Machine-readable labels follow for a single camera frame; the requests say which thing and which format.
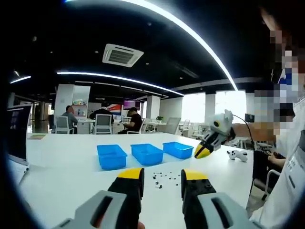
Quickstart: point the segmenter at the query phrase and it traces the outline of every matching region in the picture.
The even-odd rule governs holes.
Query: air conditioning unit
[[[103,63],[116,64],[131,68],[144,52],[119,46],[115,44],[106,44]]]

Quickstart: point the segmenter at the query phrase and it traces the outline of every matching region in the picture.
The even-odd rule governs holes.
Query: window
[[[232,111],[232,114],[244,119],[244,114],[247,111],[245,91],[216,92],[215,114],[224,113],[225,109]],[[233,123],[244,122],[234,117]]]
[[[192,123],[204,123],[205,93],[186,94],[182,99],[182,118]]]

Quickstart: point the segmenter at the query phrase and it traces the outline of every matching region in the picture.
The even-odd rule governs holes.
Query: person's hand
[[[275,164],[275,160],[276,160],[276,152],[273,152],[272,154],[270,154],[270,156],[268,157],[268,161],[270,161],[271,163]]]
[[[145,229],[144,224],[142,224],[140,221],[138,222],[138,228],[137,229]]]

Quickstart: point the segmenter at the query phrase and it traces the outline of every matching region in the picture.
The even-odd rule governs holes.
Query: black ceiling
[[[227,3],[229,1],[150,2],[171,12],[196,31],[222,60],[233,78],[270,75],[269,30],[262,23],[257,6]],[[193,37],[149,9],[117,0],[95,0],[54,4],[42,11],[29,10],[18,12],[27,17],[19,22],[12,70],[20,76],[31,75],[31,79],[11,85],[11,90],[17,94],[36,98],[37,94],[44,94],[40,98],[43,100],[55,92],[58,83],[89,81],[177,96],[141,84],[84,75],[61,76],[56,74],[57,71],[112,74],[165,88],[226,79],[215,60]],[[140,50],[144,55],[132,68],[103,63],[107,43]],[[16,75],[12,73],[11,78],[16,78]],[[252,90],[259,84],[240,86]],[[221,90],[223,87],[180,92]],[[233,87],[228,84],[225,88],[230,90]],[[138,98],[147,94],[95,84],[90,98]]]

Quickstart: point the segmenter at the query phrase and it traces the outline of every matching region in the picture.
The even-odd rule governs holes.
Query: computer monitor
[[[137,110],[140,109],[140,101],[134,101],[134,100],[125,100],[124,101],[124,110],[129,110],[132,107],[136,107]]]
[[[29,104],[7,109],[9,129],[6,139],[6,150],[13,158],[20,158],[22,161],[27,160],[26,138],[31,107],[32,105]]]
[[[254,115],[253,114],[244,114],[244,121],[247,123],[254,123]]]

